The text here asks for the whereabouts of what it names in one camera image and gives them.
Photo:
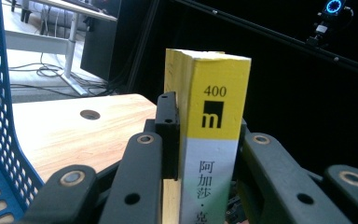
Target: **screw hole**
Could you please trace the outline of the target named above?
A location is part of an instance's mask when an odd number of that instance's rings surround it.
[[[267,145],[269,144],[269,139],[266,136],[263,135],[256,135],[254,136],[253,140],[260,144],[260,145]]]
[[[141,200],[141,196],[137,193],[132,193],[126,196],[124,202],[128,205],[133,205],[138,203]]]
[[[150,144],[154,141],[154,137],[152,135],[144,134],[139,136],[136,140],[140,144]]]
[[[339,177],[350,185],[358,187],[358,174],[350,171],[339,172]]]
[[[71,171],[61,177],[60,183],[66,187],[72,187],[81,183],[86,174],[83,171]]]
[[[306,204],[313,204],[313,199],[308,195],[304,193],[297,194],[297,198],[302,202]]]

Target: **cable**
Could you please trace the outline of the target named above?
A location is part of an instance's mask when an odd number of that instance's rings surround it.
[[[46,28],[46,35],[48,36],[48,19],[50,17],[50,11],[51,11],[51,7],[49,6],[46,6],[46,5],[43,5],[43,9],[46,13],[44,13],[44,25],[45,25],[45,28]]]
[[[64,95],[64,96],[69,96],[69,97],[73,97],[73,98],[85,98],[83,96],[80,95],[72,95],[72,94],[68,94],[68,93],[64,93],[64,92],[60,92],[60,91],[54,91],[48,88],[44,88],[44,87],[38,87],[38,86],[32,86],[32,85],[24,85],[24,84],[10,84],[10,87],[24,87],[24,88],[34,88],[34,89],[38,89],[41,91],[51,91],[54,93],[58,93],[60,95]]]
[[[343,27],[341,27],[339,29],[339,32],[341,32],[341,31],[345,30],[346,28],[348,28],[348,26],[351,25],[351,22],[353,21],[353,17],[354,17],[353,9],[351,9],[350,7],[344,7],[344,10],[349,11],[351,13],[351,19],[347,22],[347,24],[345,24]]]
[[[61,10],[58,9],[57,17],[56,17],[56,22],[55,22],[55,27],[54,27],[54,36],[55,36],[55,37],[57,37],[58,18],[60,17],[60,12],[61,12]]]
[[[15,67],[9,67],[9,71],[16,71],[16,72],[32,72],[32,71],[36,71],[36,74],[40,77],[60,77],[63,75],[63,69],[61,66],[57,66],[55,64],[49,64],[49,63],[43,63],[43,53],[41,53],[40,55],[40,63],[29,63],[29,64],[25,64],[25,65],[20,65],[20,66],[15,66]],[[22,69],[24,67],[27,66],[33,66],[33,65],[42,65],[41,67],[39,67],[38,69]],[[79,83],[79,85],[85,87],[88,87],[88,92],[92,95],[92,96],[102,96],[102,95],[106,95],[103,94],[103,92],[100,93],[94,93],[92,90],[106,90],[106,86],[107,86],[107,82],[104,80],[100,80],[98,78],[95,77],[90,77],[88,75],[83,75],[83,74],[77,74],[74,72],[71,72],[71,76]],[[39,90],[45,90],[45,91],[53,91],[50,89],[46,89],[46,88],[42,88],[42,87],[36,87],[36,86],[30,86],[30,85],[22,85],[22,87],[30,87],[30,88],[36,88]],[[63,95],[68,95],[66,93],[63,92],[59,92],[59,91],[53,91],[59,94],[63,94]]]

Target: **yellow book cover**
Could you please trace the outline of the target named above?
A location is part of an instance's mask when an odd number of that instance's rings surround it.
[[[224,223],[251,59],[167,49],[180,119],[179,223]]]

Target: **wooden table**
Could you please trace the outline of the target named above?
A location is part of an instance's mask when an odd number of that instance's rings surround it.
[[[85,119],[92,110],[99,119]],[[16,133],[25,156],[43,181],[71,164],[98,173],[121,160],[131,136],[154,119],[156,106],[138,94],[14,104]]]

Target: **black wall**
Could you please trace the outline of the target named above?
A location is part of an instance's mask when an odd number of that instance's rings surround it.
[[[304,42],[313,35],[316,14],[325,4],[321,0],[196,2]],[[331,164],[358,167],[358,71],[211,13],[166,0],[153,4],[158,6],[156,12],[145,7],[148,14],[137,18],[142,22],[139,39],[131,45],[135,53],[126,57],[131,64],[126,80],[133,81],[129,92],[157,101],[163,93],[166,48],[251,57],[244,110],[249,129],[273,135],[300,165],[315,173]],[[348,0],[347,6],[354,11],[351,23],[326,38],[324,49],[358,62],[358,0]],[[339,24],[350,18],[343,15]]]
[[[81,68],[105,80],[121,84],[131,69],[131,59],[143,31],[149,0],[94,0],[118,21],[93,19],[87,32]]]

